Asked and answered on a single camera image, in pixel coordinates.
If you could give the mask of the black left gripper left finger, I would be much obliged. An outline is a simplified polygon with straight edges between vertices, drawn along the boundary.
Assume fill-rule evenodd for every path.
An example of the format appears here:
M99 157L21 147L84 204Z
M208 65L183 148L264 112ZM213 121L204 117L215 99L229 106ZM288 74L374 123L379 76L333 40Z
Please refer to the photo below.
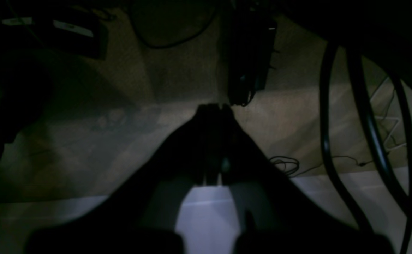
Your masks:
M217 104L200 105L109 198L80 218L32 233L26 253L182 254L177 215L191 188L220 169L221 113Z

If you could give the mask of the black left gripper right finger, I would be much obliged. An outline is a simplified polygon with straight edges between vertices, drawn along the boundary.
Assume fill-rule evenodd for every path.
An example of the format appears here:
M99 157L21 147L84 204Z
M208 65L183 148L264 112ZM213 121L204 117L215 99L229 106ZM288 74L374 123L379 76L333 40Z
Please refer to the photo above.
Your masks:
M222 107L221 116L230 162L224 182L244 210L235 254L393 254L385 236L355 229L310 200L270 163L230 106Z

